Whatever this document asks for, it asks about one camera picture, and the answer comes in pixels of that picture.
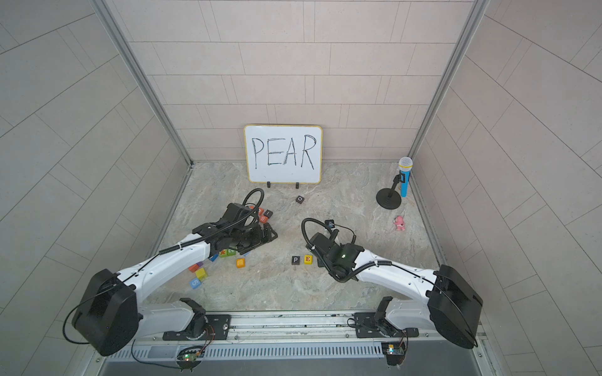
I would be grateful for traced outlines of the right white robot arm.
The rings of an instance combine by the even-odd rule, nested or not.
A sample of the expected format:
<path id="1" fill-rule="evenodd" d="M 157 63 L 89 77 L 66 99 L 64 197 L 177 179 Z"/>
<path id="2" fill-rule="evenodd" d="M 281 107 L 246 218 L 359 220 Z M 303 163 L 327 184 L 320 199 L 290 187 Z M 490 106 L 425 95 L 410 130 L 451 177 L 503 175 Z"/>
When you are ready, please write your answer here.
<path id="1" fill-rule="evenodd" d="M 407 310 L 399 300 L 385 297 L 375 314 L 376 328 L 394 337 L 408 327 L 434 329 L 452 344 L 464 349 L 478 345 L 478 324 L 483 300 L 451 266 L 438 270 L 396 263 L 353 243 L 337 244 L 338 232 L 327 237 L 303 234 L 307 248 L 339 283 L 349 280 L 373 283 L 412 299 L 417 308 Z"/>

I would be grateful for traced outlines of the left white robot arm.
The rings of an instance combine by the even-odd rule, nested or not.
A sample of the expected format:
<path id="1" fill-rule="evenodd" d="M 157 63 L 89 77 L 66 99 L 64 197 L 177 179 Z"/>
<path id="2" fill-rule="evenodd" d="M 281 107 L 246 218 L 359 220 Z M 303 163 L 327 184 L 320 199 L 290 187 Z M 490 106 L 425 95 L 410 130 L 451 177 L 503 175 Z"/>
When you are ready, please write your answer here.
<path id="1" fill-rule="evenodd" d="M 196 340 L 207 332 L 205 309 L 193 299 L 145 304 L 177 274 L 226 250 L 244 255 L 277 239 L 257 208 L 230 203 L 222 218 L 194 228 L 182 241 L 119 272 L 103 269 L 90 279 L 80 304 L 69 313 L 73 328 L 100 355 L 112 355 L 134 339 L 174 332 Z"/>

